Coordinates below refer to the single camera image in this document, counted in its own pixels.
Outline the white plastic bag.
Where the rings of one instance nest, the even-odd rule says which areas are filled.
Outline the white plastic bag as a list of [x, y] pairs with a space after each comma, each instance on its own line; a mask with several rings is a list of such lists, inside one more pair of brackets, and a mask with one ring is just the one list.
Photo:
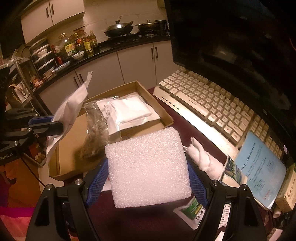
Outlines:
[[47, 137], [46, 161], [48, 162], [55, 151], [57, 144], [74, 125], [74, 122], [82, 108], [82, 105], [88, 95], [88, 86], [92, 80], [92, 71], [88, 72], [86, 81], [78, 87], [71, 95], [69, 95], [53, 116], [53, 121], [62, 124], [62, 133]]

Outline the colourful floral snack pouch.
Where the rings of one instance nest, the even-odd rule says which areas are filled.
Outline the colourful floral snack pouch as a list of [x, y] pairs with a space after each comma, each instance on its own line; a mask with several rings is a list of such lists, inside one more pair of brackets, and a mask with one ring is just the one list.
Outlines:
[[247, 177], [240, 171], [230, 156], [223, 167], [220, 181], [227, 186], [239, 188], [240, 185], [247, 183]]

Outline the white gauze packet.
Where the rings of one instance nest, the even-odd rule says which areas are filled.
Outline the white gauze packet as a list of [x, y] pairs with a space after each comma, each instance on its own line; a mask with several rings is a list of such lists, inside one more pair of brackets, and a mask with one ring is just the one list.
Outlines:
[[157, 112], [137, 93], [109, 97], [96, 102], [108, 126], [109, 135], [159, 120]]

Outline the white pill bottle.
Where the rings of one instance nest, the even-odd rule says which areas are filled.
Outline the white pill bottle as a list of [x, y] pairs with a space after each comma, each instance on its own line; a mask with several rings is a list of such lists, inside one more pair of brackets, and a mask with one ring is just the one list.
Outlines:
[[278, 218], [280, 217], [280, 215], [281, 215], [281, 209], [278, 206], [276, 206], [273, 211], [273, 218]]

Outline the cardboard box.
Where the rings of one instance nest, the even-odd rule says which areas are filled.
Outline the cardboard box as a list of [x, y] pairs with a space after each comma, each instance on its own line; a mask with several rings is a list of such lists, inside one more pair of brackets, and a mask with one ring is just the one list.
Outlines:
[[[125, 98], [138, 94], [159, 115], [158, 120], [126, 128], [113, 135], [108, 133], [106, 119], [96, 101], [106, 98]], [[49, 161], [49, 176], [64, 181], [94, 169], [104, 156], [104, 147], [121, 140], [145, 135], [173, 124], [173, 118], [137, 81], [99, 94], [85, 102], [71, 130], [57, 144]]]

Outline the green white granule sachet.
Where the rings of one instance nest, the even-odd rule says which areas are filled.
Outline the green white granule sachet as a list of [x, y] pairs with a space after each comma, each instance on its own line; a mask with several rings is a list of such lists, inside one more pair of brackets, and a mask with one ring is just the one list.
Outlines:
[[[218, 228], [226, 227], [229, 214], [230, 214], [230, 204], [225, 204], [222, 212], [222, 217], [219, 223]], [[196, 230], [206, 212], [206, 209], [200, 204], [196, 197], [193, 197], [187, 205], [177, 207], [173, 210], [190, 228]]]

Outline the white foam block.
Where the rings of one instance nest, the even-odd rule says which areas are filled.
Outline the white foam block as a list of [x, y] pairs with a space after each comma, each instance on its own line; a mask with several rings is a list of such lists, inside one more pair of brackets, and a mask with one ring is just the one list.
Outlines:
[[180, 135], [173, 127], [105, 147], [116, 208], [164, 204], [191, 196]]

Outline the dark red cloth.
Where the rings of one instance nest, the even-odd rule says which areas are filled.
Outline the dark red cloth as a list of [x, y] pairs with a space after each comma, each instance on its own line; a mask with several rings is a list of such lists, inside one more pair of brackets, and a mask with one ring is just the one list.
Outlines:
[[[173, 118], [173, 127], [184, 145], [195, 137], [206, 151], [225, 163], [226, 155], [206, 136], [163, 101], [158, 103]], [[161, 205], [116, 208], [111, 192], [104, 191], [88, 213], [102, 240], [192, 240], [196, 232], [173, 212], [188, 202], [186, 198]]]

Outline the black cooking pot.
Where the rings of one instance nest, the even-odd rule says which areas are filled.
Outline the black cooking pot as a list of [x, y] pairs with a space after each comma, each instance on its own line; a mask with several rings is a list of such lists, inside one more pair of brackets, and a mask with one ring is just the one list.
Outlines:
[[152, 22], [151, 20], [147, 20], [145, 23], [136, 24], [141, 33], [157, 32], [161, 28], [160, 25], [160, 23]]

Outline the white towel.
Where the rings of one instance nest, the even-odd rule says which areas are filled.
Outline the white towel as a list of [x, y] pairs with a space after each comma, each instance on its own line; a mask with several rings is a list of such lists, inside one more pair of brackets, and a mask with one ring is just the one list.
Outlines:
[[194, 137], [191, 137], [191, 144], [184, 147], [184, 151], [193, 159], [201, 171], [206, 172], [211, 180], [220, 179], [224, 170], [223, 164], [207, 152]]

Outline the clear bag of dried herbs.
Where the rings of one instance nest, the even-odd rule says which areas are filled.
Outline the clear bag of dried herbs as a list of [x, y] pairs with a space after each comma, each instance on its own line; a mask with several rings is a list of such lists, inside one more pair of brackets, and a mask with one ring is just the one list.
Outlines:
[[107, 120], [96, 102], [84, 104], [87, 129], [86, 138], [80, 152], [80, 157], [87, 161], [96, 161], [105, 156], [105, 146], [122, 140], [120, 133], [109, 134]]

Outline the white keyboard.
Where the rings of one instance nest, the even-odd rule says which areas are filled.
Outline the white keyboard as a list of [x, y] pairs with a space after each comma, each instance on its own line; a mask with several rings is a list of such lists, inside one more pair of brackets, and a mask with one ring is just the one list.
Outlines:
[[249, 132], [279, 159], [284, 145], [249, 106], [213, 81], [184, 67], [163, 79], [154, 96], [174, 109], [225, 155], [235, 159]]

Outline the dish rack with plates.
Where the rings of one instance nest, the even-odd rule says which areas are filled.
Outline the dish rack with plates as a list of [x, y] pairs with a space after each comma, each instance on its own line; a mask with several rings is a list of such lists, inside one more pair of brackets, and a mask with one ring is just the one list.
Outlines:
[[42, 38], [32, 44], [29, 51], [31, 60], [40, 76], [56, 68], [55, 54], [47, 38]]

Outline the cooking oil bottle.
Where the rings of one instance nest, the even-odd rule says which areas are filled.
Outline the cooking oil bottle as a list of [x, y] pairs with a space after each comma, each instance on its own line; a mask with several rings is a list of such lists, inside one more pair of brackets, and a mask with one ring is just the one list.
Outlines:
[[59, 48], [64, 59], [71, 58], [73, 55], [77, 54], [74, 42], [65, 33], [61, 34]]

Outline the black TCL monitor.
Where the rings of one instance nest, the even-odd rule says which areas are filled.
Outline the black TCL monitor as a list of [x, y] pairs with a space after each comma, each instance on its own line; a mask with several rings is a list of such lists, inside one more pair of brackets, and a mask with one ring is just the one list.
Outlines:
[[216, 81], [295, 148], [295, 1], [165, 1], [173, 60]]

